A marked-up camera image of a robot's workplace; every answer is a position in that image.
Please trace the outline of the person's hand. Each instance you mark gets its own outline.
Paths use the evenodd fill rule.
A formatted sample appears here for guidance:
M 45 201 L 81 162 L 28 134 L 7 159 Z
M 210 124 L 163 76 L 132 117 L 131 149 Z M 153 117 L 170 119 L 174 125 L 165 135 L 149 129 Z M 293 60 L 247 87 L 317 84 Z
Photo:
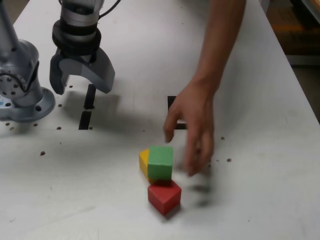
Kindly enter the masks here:
M 169 143 L 179 119 L 186 123 L 185 170 L 191 177 L 209 164 L 214 153 L 214 92 L 209 85 L 192 80 L 175 98 L 163 125 Z

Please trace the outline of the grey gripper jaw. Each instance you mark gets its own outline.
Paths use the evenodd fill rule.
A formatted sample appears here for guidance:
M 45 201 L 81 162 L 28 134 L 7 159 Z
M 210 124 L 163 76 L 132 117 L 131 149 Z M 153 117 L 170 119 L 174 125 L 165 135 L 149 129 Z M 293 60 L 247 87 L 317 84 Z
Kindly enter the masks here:
M 57 49 L 54 56 L 50 60 L 49 81 L 52 89 L 58 95 L 65 93 L 66 85 L 70 75 L 66 71 L 60 69 L 60 63 L 64 59 L 60 49 Z
M 88 63 L 80 59 L 64 58 L 58 68 L 62 75 L 58 80 L 58 93 L 65 92 L 70 75 L 80 76 L 89 80 L 96 89 L 103 93 L 112 90 L 115 70 L 107 54 L 99 48 L 95 53 L 95 61 Z

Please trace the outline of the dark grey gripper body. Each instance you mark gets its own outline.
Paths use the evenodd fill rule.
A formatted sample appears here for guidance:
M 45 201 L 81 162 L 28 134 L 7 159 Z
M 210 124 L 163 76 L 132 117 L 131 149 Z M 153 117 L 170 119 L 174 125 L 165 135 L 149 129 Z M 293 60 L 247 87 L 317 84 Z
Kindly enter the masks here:
M 96 52 L 80 48 L 57 48 L 55 54 L 68 63 L 75 64 L 92 64 L 97 59 Z

